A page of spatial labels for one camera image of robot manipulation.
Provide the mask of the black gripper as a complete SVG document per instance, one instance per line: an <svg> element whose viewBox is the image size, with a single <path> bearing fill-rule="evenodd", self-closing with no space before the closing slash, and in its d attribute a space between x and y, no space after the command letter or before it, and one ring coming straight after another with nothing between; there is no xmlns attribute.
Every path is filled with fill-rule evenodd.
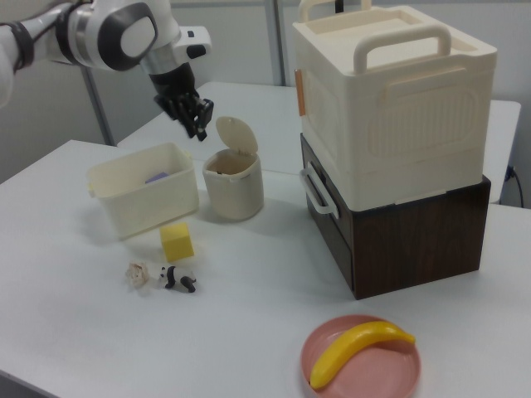
<svg viewBox="0 0 531 398"><path fill-rule="evenodd" d="M179 120L189 138L196 135L200 142L204 141L207 138L206 127L212 120L214 103L198 98L190 64L185 62L174 70L152 74L149 78L157 92L155 102L172 119Z"/></svg>

